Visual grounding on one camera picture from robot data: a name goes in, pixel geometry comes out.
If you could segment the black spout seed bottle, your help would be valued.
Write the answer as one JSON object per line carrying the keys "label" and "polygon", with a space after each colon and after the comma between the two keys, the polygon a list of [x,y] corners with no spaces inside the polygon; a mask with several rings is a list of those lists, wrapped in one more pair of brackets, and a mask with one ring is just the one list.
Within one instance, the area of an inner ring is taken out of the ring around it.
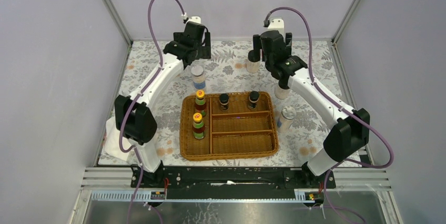
{"label": "black spout seed bottle", "polygon": [[254,74],[259,71],[260,61],[252,62],[249,59],[246,60],[246,70],[247,72]]}

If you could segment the blue label shaker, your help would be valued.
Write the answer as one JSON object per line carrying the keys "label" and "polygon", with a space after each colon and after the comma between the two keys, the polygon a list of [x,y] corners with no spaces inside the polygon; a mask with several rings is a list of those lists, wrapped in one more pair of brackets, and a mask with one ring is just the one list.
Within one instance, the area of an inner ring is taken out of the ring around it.
{"label": "blue label shaker", "polygon": [[206,88],[206,76],[205,70],[202,66],[193,66],[190,70],[192,75],[192,82],[195,89],[205,89]]}

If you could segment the black cap dark jar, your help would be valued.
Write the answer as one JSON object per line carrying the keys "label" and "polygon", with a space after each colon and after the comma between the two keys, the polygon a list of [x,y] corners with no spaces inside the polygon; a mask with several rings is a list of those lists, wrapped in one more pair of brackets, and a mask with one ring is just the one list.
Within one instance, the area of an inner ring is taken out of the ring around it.
{"label": "black cap dark jar", "polygon": [[248,100],[249,100],[248,108],[255,109],[257,106],[259,97],[260,97],[260,94],[257,91],[251,91],[248,96]]}

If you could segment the small dark spice jar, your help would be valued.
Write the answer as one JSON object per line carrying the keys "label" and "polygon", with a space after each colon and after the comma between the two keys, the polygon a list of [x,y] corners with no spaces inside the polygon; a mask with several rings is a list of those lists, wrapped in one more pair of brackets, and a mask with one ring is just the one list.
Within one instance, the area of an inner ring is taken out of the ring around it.
{"label": "small dark spice jar", "polygon": [[220,108],[223,111],[227,111],[229,108],[229,95],[227,93],[222,93],[219,95]]}

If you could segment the yellow cap sauce bottle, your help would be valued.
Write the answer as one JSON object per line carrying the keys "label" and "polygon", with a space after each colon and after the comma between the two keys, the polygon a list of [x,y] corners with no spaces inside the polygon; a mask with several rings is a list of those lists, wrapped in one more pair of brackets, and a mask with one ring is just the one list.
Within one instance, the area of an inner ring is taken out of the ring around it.
{"label": "yellow cap sauce bottle", "polygon": [[207,105],[206,105],[205,91],[199,89],[196,91],[195,110],[197,113],[200,113],[203,117],[205,117],[206,108]]}
{"label": "yellow cap sauce bottle", "polygon": [[206,130],[203,116],[201,113],[194,113],[192,119],[192,134],[196,139],[201,140],[205,137]]}

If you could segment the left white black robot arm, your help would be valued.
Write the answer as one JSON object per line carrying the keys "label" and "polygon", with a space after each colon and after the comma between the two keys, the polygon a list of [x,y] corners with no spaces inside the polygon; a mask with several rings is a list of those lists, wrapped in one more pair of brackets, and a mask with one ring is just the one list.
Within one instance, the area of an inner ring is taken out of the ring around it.
{"label": "left white black robot arm", "polygon": [[163,182],[158,170],[155,139],[157,122],[153,115],[159,97],[170,82],[187,66],[198,59],[210,58],[210,33],[198,16],[186,21],[183,32],[175,32],[166,44],[160,62],[148,77],[128,96],[119,95],[114,102],[115,126],[121,152],[133,150],[138,164],[144,170],[143,181],[152,188]]}

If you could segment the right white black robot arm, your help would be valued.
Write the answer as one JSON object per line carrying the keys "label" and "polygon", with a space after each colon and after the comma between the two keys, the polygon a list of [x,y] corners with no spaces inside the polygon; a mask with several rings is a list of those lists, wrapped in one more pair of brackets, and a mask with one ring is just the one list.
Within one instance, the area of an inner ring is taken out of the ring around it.
{"label": "right white black robot arm", "polygon": [[322,118],[330,130],[323,148],[302,169],[302,183],[315,188],[322,182],[322,174],[344,161],[369,142],[369,113],[354,109],[340,101],[310,72],[309,64],[291,54],[292,35],[269,30],[253,35],[253,50],[248,58],[263,61],[265,68],[279,84],[299,94]]}

